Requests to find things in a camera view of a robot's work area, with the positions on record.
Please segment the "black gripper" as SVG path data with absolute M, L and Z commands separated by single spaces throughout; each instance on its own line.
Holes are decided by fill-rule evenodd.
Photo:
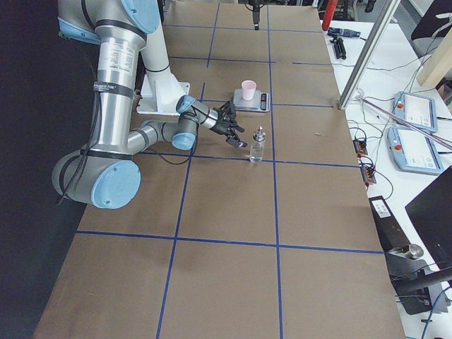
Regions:
M 214 107 L 217 114 L 216 123 L 211 128 L 217 134 L 225 135 L 226 142 L 234 148 L 246 148 L 247 143 L 239 138 L 237 133 L 243 133 L 245 129 L 237 123 L 237 113 L 232 101 L 227 101 L 220 107 Z

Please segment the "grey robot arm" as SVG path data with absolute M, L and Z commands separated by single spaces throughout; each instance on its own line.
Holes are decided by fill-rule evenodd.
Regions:
M 62 198 L 97 208 L 125 206 L 141 182 L 134 155 L 160 141 L 193 151 L 200 127 L 224 135 L 236 148 L 245 146 L 231 102 L 211 109 L 172 74 L 156 1 L 60 1 L 58 9 L 64 37 L 100 48 L 88 142 L 62 157 L 52 172 Z M 176 114 L 176 121 L 130 127 L 139 64 L 150 88 L 148 113 Z

